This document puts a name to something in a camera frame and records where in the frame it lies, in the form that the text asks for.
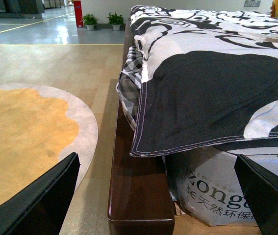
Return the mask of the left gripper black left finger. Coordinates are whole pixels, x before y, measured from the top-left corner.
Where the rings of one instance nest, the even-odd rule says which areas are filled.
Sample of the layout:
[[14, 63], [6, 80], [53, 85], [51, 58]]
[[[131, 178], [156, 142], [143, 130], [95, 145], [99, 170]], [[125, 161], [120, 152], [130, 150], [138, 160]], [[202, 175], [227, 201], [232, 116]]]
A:
[[80, 162], [73, 152], [0, 205], [0, 235], [59, 234], [76, 188]]

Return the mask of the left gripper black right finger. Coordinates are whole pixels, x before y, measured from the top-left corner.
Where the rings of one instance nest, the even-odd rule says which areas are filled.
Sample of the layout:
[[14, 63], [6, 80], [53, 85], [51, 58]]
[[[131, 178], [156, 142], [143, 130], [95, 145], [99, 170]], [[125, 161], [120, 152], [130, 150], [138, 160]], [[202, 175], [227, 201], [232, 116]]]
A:
[[278, 176], [244, 155], [234, 169], [261, 233], [278, 235]]

